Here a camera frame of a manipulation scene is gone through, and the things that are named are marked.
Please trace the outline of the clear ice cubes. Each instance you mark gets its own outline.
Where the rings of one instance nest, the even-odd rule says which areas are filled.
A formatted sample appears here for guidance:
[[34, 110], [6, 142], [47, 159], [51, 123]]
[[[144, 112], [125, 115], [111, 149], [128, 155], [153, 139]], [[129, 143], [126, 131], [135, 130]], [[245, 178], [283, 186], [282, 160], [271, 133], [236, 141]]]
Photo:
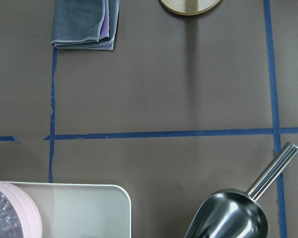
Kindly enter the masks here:
[[19, 217], [5, 195], [0, 192], [0, 238], [22, 238]]

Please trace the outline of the pink bowl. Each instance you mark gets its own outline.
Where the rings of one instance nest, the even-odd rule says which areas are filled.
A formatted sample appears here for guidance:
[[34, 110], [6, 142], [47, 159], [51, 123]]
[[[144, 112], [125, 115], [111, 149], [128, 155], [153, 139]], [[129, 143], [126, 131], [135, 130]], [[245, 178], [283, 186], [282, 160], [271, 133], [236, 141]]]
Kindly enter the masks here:
[[0, 181], [0, 192], [7, 197], [19, 217], [23, 238], [41, 238], [42, 220], [33, 199], [24, 190], [6, 181]]

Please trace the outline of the beige tray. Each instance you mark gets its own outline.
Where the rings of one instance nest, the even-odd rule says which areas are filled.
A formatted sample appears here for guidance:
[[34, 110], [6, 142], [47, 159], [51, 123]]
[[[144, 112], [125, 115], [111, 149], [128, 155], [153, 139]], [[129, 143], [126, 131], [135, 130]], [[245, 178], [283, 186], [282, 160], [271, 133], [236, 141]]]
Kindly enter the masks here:
[[129, 194], [114, 184], [13, 182], [36, 204], [44, 238], [130, 238]]

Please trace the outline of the metal ice scoop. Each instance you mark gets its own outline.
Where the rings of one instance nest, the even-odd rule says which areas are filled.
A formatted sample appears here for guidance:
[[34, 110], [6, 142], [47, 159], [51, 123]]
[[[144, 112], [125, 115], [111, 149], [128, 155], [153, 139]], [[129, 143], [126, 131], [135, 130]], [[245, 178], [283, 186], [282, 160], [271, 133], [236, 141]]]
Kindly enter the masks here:
[[259, 198], [297, 155], [298, 146], [287, 142], [247, 191], [222, 189], [199, 207], [187, 238], [266, 238], [269, 222]]

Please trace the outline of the grey folded cloth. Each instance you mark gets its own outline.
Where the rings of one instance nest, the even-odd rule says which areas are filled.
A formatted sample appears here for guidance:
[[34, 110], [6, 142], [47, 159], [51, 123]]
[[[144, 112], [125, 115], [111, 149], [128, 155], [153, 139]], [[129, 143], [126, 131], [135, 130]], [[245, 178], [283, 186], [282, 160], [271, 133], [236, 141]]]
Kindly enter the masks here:
[[51, 45], [57, 49], [114, 48], [119, 0], [56, 0]]

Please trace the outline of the wooden mug tree stand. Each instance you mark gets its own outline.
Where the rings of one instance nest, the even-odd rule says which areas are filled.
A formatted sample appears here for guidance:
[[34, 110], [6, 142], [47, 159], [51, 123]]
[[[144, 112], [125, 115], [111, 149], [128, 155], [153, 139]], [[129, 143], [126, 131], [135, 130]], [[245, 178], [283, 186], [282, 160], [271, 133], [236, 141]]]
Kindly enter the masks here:
[[173, 13], [193, 16], [210, 10], [216, 6], [220, 0], [160, 0], [160, 2]]

